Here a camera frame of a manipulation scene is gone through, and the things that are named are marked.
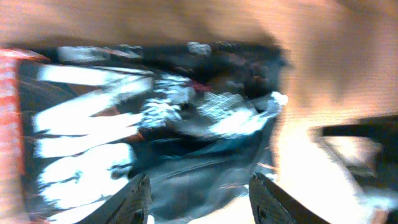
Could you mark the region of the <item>black orange-patterned jersey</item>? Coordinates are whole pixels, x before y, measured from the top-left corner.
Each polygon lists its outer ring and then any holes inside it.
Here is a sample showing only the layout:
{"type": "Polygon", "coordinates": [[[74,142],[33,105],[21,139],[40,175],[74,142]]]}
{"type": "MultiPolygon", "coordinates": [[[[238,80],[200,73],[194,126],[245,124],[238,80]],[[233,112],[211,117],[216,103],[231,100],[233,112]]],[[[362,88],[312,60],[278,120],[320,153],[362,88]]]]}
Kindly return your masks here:
{"type": "Polygon", "coordinates": [[[284,51],[243,42],[1,49],[2,172],[18,223],[77,223],[137,174],[147,223],[188,223],[248,194],[287,104],[284,51]]]}

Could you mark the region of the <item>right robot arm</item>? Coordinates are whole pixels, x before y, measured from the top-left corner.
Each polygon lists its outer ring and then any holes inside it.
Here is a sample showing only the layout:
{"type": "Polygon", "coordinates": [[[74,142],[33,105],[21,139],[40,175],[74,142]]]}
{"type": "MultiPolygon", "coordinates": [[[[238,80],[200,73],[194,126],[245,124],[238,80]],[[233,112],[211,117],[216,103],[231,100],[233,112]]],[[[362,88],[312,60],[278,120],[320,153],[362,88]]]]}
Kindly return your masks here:
{"type": "Polygon", "coordinates": [[[362,202],[381,210],[397,210],[396,115],[315,126],[308,135],[361,187],[362,202]]]}

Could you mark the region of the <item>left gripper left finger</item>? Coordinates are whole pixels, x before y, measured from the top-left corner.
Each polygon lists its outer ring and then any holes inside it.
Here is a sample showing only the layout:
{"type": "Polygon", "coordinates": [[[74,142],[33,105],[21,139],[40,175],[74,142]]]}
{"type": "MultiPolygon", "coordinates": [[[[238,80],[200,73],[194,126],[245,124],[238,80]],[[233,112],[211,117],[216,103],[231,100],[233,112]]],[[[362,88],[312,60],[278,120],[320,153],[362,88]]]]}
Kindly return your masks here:
{"type": "Polygon", "coordinates": [[[151,201],[149,177],[137,174],[119,192],[77,224],[146,224],[151,201]]]}

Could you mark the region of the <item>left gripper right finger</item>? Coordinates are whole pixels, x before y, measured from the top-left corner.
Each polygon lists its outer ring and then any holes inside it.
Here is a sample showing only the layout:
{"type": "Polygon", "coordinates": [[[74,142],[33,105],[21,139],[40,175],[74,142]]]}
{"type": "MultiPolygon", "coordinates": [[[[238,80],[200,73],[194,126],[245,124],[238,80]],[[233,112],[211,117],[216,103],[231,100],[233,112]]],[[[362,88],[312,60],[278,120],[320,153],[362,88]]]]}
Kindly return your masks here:
{"type": "Polygon", "coordinates": [[[262,173],[251,177],[249,199],[256,224],[330,224],[262,173]]]}

